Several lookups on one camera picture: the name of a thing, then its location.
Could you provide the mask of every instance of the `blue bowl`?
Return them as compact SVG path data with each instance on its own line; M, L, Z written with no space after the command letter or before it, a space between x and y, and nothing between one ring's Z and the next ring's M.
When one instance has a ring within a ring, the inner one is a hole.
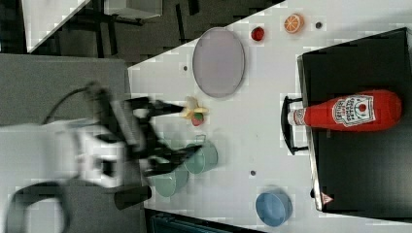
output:
M256 201L257 215L269 226L280 226L292 214L292 203L286 194L269 191L262 193Z

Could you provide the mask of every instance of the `ketchup bottle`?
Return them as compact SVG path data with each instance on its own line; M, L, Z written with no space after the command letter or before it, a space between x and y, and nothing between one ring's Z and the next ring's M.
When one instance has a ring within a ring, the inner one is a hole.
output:
M368 90L291 111L288 122L339 131L378 131L397 124L401 112L402 103L395 93Z

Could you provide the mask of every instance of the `white table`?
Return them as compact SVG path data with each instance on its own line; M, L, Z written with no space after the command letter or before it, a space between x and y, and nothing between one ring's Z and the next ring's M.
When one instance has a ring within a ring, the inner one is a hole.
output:
M293 13L303 14L306 21L296 35L283 27ZM320 30L315 28L317 21L324 24ZM256 26L266 33L260 43L250 39ZM195 128L177 115L160 116L154 122L156 130L182 144L205 133L220 157L216 169L190 176L180 193L169 199L154 195L145 207L265 232L410 232L412 225L406 223L318 212L309 196L308 152L292 156L280 125L285 95L300 93L299 55L403 26L412 27L412 1L289 0L273 6L227 27L242 41L246 70L242 86L224 100L206 96L196 85L190 66L196 41L130 67L133 96L180 104L187 95L198 97L210 109L202 126ZM305 145L303 128L295 138L298 146ZM257 171L255 177L251 170ZM257 196L270 186L286 191L293 205L292 217L277 228L265 226L255 210Z
M38 48L90 0L21 0L27 52Z

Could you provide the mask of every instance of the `gray plate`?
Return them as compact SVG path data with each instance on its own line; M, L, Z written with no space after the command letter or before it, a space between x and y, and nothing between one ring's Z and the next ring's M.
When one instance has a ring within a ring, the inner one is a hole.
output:
M222 27L205 32L193 53L193 74L207 95L223 98L242 82L245 53L239 39Z

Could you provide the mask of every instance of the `teal cup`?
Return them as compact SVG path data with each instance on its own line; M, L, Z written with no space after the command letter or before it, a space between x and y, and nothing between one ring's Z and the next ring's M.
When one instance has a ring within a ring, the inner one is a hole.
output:
M196 136L195 143L189 144L188 147L197 145L201 145L202 148L185 161L186 169L192 174L207 172L218 164L218 151L210 141L206 140L205 135Z
M167 174L154 176L155 191L163 197L171 197L188 182L189 173L182 166Z

